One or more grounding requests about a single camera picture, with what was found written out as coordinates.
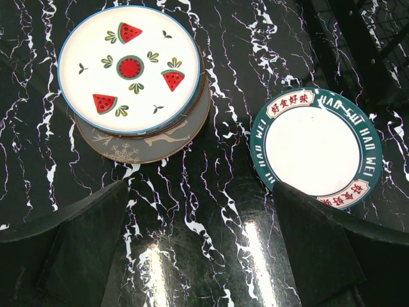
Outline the dark green rimmed plate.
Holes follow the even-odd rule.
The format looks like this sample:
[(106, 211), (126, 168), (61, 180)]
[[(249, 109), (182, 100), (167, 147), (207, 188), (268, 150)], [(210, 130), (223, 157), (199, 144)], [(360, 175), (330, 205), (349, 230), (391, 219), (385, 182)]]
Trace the dark green rimmed plate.
[(260, 109), (250, 152), (269, 190), (284, 182), (341, 210), (371, 194), (383, 165), (380, 137), (366, 113), (338, 93), (312, 87), (284, 91)]

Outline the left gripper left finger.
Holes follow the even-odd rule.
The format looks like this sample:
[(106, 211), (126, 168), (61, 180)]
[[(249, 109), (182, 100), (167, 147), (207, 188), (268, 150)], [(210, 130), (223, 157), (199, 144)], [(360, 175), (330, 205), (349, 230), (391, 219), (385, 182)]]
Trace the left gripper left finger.
[(119, 180), (1, 231), (1, 306), (100, 306), (127, 203)]

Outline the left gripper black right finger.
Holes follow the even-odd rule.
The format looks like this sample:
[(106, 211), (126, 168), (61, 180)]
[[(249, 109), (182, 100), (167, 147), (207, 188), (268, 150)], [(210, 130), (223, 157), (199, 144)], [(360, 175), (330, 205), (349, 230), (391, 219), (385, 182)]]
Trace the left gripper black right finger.
[(408, 306), (408, 234), (278, 182), (274, 206), (302, 306)]

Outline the white watermelon pattern plate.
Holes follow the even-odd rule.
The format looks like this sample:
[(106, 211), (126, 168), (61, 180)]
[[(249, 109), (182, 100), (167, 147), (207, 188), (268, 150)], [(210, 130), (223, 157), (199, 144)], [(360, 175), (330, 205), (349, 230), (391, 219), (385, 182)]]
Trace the white watermelon pattern plate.
[(204, 77), (199, 48), (176, 19), (145, 6), (118, 6), (68, 35), (58, 82), (80, 119), (136, 136), (162, 132), (188, 115)]

